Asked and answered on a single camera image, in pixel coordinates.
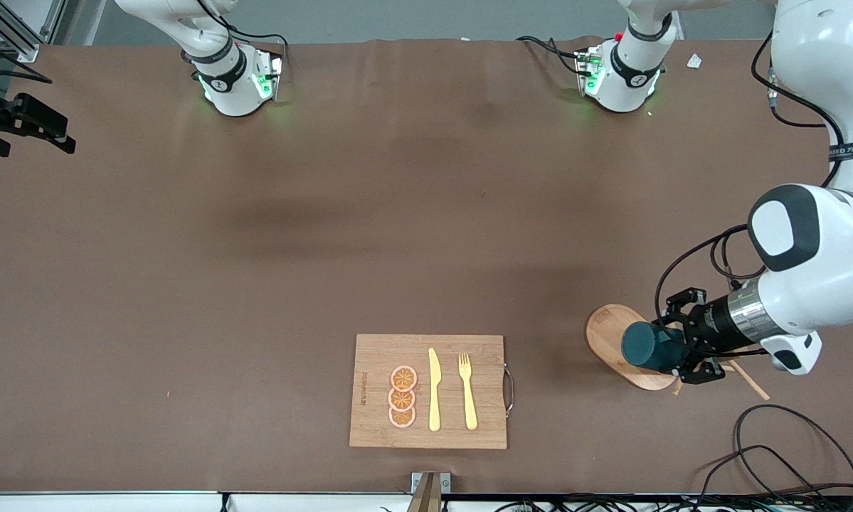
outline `yellow knife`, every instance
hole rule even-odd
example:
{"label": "yellow knife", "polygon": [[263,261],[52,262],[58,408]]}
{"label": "yellow knife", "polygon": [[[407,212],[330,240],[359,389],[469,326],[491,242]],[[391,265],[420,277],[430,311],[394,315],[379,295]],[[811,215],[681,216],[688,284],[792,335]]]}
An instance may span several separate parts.
{"label": "yellow knife", "polygon": [[439,356],[435,349],[429,349],[429,429],[437,432],[442,427],[439,419],[439,383],[442,382],[442,366],[439,366]]}

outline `gray floor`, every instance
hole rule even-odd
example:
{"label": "gray floor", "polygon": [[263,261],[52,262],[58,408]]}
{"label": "gray floor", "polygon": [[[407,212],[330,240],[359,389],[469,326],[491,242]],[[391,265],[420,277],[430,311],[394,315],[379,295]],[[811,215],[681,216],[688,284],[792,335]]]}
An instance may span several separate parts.
{"label": "gray floor", "polygon": [[[773,7],[756,0],[682,14],[689,39],[764,38]],[[471,38],[531,35],[572,39],[611,36],[625,28],[616,0],[243,0],[230,16],[250,33],[279,32],[292,43],[355,43],[371,39]],[[143,20],[108,0],[95,45],[172,45]]]}

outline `table surface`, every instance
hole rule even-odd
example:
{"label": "table surface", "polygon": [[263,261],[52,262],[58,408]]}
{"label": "table surface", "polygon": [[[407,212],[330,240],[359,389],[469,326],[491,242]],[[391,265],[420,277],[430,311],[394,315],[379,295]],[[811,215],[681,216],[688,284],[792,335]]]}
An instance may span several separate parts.
{"label": "table surface", "polygon": [[[677,43],[657,94],[609,114],[524,43],[296,46],[283,102],[243,119],[170,48],[44,48],[55,84],[14,87],[78,151],[0,159],[0,490],[393,491],[422,470],[459,492],[700,489],[758,396],[732,375],[640,391],[583,327],[611,302],[650,315],[674,257],[822,180],[827,135],[772,119],[756,48]],[[689,285],[726,291],[703,255],[666,291]],[[349,447],[360,333],[504,335],[508,450]],[[822,336],[807,377],[742,364],[853,456],[853,326]],[[744,440],[850,479],[774,412]],[[711,489],[758,490],[738,466]]]}

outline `yellow fork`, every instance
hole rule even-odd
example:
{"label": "yellow fork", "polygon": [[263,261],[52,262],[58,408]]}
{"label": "yellow fork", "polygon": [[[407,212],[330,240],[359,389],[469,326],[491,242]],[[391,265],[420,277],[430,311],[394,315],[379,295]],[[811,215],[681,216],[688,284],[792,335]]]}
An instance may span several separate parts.
{"label": "yellow fork", "polygon": [[458,354],[458,373],[465,382],[465,422],[469,430],[474,430],[477,427],[477,410],[474,407],[474,392],[471,391],[471,356],[467,353]]}

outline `orange slice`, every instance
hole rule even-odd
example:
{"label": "orange slice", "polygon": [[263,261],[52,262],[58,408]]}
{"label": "orange slice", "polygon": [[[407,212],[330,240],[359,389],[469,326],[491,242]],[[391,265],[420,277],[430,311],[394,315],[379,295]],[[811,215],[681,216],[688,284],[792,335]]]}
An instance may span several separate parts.
{"label": "orange slice", "polygon": [[410,409],[410,411],[399,412],[394,409],[388,410],[388,421],[391,422],[394,427],[397,428],[407,428],[410,425],[413,425],[413,421],[417,419],[417,410]]}
{"label": "orange slice", "polygon": [[410,366],[398,366],[391,372],[391,387],[398,391],[410,391],[417,385],[417,373]]}
{"label": "orange slice", "polygon": [[397,412],[410,411],[417,397],[410,391],[398,391],[390,389],[388,392],[388,405]]}

